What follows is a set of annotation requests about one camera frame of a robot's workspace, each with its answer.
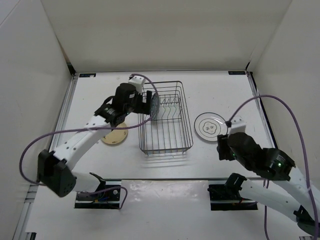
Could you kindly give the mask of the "blue patterned plate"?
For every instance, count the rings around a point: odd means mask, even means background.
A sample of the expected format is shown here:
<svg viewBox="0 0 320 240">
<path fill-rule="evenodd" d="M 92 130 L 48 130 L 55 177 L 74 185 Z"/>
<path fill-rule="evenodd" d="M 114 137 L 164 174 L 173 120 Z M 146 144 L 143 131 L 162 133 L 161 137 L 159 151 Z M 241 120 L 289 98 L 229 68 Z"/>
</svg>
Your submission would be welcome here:
<svg viewBox="0 0 320 240">
<path fill-rule="evenodd" d="M 152 121 L 157 119 L 159 111 L 160 111 L 160 97 L 159 97 L 159 94 L 156 92 L 152 96 L 151 103 L 150 103 L 150 117 Z"/>
</svg>

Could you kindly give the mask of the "white plate with dark rim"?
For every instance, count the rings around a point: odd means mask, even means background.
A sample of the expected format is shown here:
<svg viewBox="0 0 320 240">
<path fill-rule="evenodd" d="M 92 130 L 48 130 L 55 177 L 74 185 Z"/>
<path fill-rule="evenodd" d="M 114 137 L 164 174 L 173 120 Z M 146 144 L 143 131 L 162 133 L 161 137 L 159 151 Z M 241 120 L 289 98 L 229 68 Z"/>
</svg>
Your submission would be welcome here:
<svg viewBox="0 0 320 240">
<path fill-rule="evenodd" d="M 228 133 L 226 120 L 214 112 L 201 113 L 194 120 L 193 126 L 197 136 L 209 143 L 217 142 L 219 135 Z"/>
</svg>

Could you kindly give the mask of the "cream yellow plate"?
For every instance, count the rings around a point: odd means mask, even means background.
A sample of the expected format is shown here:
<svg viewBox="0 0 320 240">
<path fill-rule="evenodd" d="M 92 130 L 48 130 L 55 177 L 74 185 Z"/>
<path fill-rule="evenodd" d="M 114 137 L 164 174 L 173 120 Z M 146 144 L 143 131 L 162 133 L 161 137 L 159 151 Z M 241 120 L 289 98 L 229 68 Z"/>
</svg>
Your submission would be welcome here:
<svg viewBox="0 0 320 240">
<path fill-rule="evenodd" d="M 107 145 L 118 145 L 122 143 L 128 136 L 127 129 L 112 130 L 110 133 L 101 138 L 101 141 Z"/>
</svg>

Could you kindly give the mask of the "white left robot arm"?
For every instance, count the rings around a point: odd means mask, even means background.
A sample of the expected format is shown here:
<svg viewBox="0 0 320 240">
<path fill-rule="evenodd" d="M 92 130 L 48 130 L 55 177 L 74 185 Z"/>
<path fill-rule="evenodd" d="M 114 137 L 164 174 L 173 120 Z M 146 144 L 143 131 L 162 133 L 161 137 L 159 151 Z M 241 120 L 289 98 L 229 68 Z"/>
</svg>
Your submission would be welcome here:
<svg viewBox="0 0 320 240">
<path fill-rule="evenodd" d="M 102 178 L 94 173 L 75 172 L 82 156 L 102 137 L 125 121 L 130 113 L 150 115 L 153 94 L 143 97 L 130 83 L 120 84 L 114 96 L 108 97 L 94 112 L 84 128 L 52 151 L 38 155 L 37 178 L 59 197 L 70 192 L 87 192 L 93 200 L 105 194 Z"/>
</svg>

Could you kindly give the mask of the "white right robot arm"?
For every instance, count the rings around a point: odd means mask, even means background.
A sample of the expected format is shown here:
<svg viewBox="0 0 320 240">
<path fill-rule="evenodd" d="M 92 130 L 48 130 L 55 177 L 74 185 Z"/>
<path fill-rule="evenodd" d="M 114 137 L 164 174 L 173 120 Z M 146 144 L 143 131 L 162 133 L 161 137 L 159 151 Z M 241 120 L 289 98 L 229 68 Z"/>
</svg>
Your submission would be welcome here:
<svg viewBox="0 0 320 240">
<path fill-rule="evenodd" d="M 248 171 L 287 192 L 283 195 L 232 173 L 224 185 L 227 198 L 242 197 L 259 202 L 297 223 L 307 234 L 320 236 L 320 191 L 307 182 L 306 176 L 286 153 L 277 148 L 261 148 L 244 132 L 219 135 L 217 151 L 220 160 L 236 160 Z"/>
</svg>

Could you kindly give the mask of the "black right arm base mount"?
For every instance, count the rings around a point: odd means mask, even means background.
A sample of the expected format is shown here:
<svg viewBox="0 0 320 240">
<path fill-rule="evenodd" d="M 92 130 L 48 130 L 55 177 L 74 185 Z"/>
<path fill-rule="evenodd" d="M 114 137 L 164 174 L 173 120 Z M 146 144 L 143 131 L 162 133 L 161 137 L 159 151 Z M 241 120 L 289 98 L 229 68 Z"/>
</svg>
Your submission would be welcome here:
<svg viewBox="0 0 320 240">
<path fill-rule="evenodd" d="M 256 201 L 233 194 L 223 184 L 209 184 L 210 210 L 211 211 L 256 211 Z"/>
</svg>

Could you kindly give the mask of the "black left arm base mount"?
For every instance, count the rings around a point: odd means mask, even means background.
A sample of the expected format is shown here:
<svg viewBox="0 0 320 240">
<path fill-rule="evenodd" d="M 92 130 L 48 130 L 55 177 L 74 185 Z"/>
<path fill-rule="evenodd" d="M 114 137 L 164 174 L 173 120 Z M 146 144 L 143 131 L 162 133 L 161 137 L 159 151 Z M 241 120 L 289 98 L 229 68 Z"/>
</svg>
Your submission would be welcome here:
<svg viewBox="0 0 320 240">
<path fill-rule="evenodd" d="M 116 181 L 107 181 L 91 172 L 99 185 L 94 193 L 78 192 L 75 197 L 75 209 L 121 210 L 128 197 L 128 190 Z"/>
</svg>

